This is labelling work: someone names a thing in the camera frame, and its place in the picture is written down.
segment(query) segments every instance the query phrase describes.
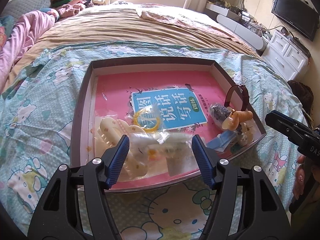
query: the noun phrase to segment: white dresser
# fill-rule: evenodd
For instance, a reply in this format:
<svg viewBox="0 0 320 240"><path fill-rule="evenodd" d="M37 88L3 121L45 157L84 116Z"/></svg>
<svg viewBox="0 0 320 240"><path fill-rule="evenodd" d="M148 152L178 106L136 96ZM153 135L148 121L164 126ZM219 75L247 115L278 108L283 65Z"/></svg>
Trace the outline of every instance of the white dresser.
<svg viewBox="0 0 320 240"><path fill-rule="evenodd" d="M286 81L300 80L308 70L308 57L279 31L273 34L262 58Z"/></svg>

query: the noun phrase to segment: blue label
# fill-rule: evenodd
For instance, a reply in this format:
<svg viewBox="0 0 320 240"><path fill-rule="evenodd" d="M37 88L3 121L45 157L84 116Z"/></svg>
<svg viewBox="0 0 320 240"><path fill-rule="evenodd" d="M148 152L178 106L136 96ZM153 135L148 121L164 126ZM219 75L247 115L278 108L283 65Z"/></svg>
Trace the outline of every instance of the blue label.
<svg viewBox="0 0 320 240"><path fill-rule="evenodd" d="M196 95L188 88L132 93L132 107L135 113L146 106L153 105L158 107L157 111L163 123L163 127L159 129L177 129L207 122ZM154 115L142 114L138 118L139 124L142 127L153 127L156 124Z"/></svg>

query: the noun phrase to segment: wall-mounted tv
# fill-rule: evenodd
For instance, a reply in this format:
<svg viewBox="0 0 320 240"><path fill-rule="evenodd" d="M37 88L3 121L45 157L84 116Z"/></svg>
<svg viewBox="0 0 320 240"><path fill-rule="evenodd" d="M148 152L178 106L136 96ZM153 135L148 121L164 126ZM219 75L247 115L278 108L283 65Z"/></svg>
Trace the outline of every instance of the wall-mounted tv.
<svg viewBox="0 0 320 240"><path fill-rule="evenodd" d="M319 14L313 8L300 0L275 0L271 12L313 41L319 27Z"/></svg>

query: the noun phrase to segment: silver screw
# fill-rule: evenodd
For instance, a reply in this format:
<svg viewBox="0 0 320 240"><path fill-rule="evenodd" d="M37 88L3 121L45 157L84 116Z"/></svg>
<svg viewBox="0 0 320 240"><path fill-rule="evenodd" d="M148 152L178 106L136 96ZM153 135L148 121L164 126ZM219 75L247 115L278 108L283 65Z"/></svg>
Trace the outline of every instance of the silver screw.
<svg viewBox="0 0 320 240"><path fill-rule="evenodd" d="M221 159L219 162L222 165L228 165L229 164L229 161L227 159Z"/></svg>
<svg viewBox="0 0 320 240"><path fill-rule="evenodd" d="M253 169L254 169L255 171L257 171L257 172L262 171L262 168L261 168L260 166L258 166L258 165L255 165L255 166L253 167Z"/></svg>
<svg viewBox="0 0 320 240"><path fill-rule="evenodd" d="M60 171L65 171L66 169L67 169L67 165L65 165L65 164L62 164L59 166Z"/></svg>
<svg viewBox="0 0 320 240"><path fill-rule="evenodd" d="M101 161L102 160L100 158L95 158L95 159L92 160L92 163L93 164L99 164L99 163L101 163Z"/></svg>

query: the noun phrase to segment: brown bed sheet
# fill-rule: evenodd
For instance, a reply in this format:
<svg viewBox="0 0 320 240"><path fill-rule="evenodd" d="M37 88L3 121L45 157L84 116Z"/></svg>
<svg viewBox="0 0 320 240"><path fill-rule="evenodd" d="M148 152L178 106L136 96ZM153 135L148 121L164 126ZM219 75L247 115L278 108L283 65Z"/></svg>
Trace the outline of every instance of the brown bed sheet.
<svg viewBox="0 0 320 240"><path fill-rule="evenodd" d="M77 16L54 24L12 68L4 90L13 84L19 72L35 60L44 48L98 41L141 41L194 48L228 49L259 57L249 46L196 29L141 19L133 8L85 9Z"/></svg>

